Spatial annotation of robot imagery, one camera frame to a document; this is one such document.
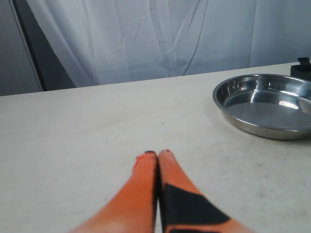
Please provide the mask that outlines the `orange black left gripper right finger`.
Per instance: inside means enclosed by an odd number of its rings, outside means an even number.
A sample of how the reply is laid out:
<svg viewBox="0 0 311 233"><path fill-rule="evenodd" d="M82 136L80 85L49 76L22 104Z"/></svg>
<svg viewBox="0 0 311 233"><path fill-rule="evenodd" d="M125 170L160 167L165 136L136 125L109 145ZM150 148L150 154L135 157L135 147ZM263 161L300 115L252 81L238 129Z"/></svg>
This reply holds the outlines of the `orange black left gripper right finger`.
<svg viewBox="0 0 311 233"><path fill-rule="evenodd" d="M158 155L159 205L164 233L252 233L231 218L192 183L170 150Z"/></svg>

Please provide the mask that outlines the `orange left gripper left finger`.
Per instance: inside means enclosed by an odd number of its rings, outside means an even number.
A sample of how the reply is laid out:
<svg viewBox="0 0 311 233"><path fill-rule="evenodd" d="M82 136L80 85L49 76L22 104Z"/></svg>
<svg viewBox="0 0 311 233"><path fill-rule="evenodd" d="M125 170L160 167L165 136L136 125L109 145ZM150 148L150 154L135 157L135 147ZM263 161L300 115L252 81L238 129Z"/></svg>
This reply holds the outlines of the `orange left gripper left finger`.
<svg viewBox="0 0 311 233"><path fill-rule="evenodd" d="M72 233L153 233L156 224L157 154L138 156L132 174L98 213Z"/></svg>

